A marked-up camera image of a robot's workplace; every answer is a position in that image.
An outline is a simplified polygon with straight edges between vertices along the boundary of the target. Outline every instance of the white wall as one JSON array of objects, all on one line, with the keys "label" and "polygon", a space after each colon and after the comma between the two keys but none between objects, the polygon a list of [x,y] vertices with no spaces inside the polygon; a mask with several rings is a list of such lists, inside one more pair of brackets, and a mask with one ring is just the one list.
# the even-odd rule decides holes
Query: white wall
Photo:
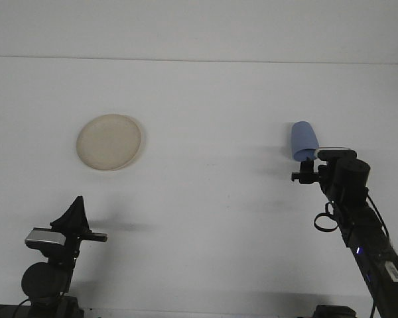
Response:
[{"label": "white wall", "polygon": [[[83,165],[78,132],[135,117],[141,157]],[[350,146],[398,251],[398,66],[0,58],[0,303],[42,260],[24,246],[77,195],[107,243],[85,242],[72,293],[83,307],[307,315],[370,307],[338,233],[312,226],[317,185],[290,181],[291,123]]]},{"label": "white wall", "polygon": [[0,56],[398,64],[398,0],[0,0]]}]

